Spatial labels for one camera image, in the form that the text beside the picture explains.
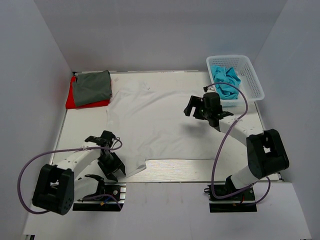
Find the white t-shirt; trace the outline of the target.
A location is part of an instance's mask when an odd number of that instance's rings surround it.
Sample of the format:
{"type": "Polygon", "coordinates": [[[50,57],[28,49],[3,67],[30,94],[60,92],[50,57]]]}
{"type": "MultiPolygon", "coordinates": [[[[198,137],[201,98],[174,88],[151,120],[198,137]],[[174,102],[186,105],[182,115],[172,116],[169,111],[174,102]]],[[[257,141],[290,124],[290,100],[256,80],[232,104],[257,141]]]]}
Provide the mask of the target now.
{"type": "Polygon", "coordinates": [[[212,160],[221,142],[206,120],[185,116],[191,96],[201,90],[155,91],[146,82],[123,86],[106,108],[106,129],[119,137],[116,151],[127,176],[148,160],[212,160]]]}

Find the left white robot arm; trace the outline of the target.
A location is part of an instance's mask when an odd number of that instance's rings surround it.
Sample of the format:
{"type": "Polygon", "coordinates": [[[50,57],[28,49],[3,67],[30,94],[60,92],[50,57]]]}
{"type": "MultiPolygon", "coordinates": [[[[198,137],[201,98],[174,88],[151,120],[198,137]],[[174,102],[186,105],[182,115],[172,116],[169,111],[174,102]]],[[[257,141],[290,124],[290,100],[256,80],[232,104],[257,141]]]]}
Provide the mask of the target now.
{"type": "Polygon", "coordinates": [[[115,173],[126,167],[115,153],[120,139],[111,131],[89,136],[61,162],[45,164],[38,176],[32,204],[59,215],[67,214],[76,201],[100,201],[120,205],[119,190],[107,190],[106,180],[118,182],[115,173]]]}

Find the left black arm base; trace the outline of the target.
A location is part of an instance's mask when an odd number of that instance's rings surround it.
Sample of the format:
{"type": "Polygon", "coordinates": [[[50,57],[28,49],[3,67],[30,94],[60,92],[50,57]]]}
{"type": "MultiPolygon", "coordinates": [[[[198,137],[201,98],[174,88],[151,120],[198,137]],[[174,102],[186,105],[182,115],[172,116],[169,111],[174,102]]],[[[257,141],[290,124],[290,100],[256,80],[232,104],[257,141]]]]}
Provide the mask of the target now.
{"type": "Polygon", "coordinates": [[[126,198],[125,183],[105,183],[96,193],[75,201],[74,212],[120,212],[126,198]]]}

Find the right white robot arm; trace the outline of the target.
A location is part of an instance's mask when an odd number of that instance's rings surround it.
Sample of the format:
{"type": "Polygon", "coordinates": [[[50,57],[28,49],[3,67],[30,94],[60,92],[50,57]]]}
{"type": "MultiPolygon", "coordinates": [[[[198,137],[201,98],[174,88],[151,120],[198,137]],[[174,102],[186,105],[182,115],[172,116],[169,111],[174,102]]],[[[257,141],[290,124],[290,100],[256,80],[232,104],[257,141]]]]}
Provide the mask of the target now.
{"type": "Polygon", "coordinates": [[[223,133],[222,144],[231,136],[246,147],[247,165],[226,178],[225,195],[217,195],[212,190],[214,198],[236,200],[257,181],[289,168],[289,158],[279,132],[246,128],[241,123],[242,116],[235,117],[223,110],[216,92],[205,93],[202,97],[192,95],[183,112],[188,117],[206,120],[212,128],[223,133]]]}

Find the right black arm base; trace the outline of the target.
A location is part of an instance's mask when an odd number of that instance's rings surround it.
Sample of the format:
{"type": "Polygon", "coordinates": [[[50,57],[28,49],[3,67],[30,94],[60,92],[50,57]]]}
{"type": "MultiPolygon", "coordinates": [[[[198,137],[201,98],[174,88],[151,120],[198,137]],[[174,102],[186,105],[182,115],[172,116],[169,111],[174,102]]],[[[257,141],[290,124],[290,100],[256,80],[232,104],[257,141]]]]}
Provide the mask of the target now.
{"type": "Polygon", "coordinates": [[[252,187],[237,195],[224,199],[214,197],[211,185],[208,185],[203,192],[208,195],[210,213],[257,212],[256,197],[252,187]]]}

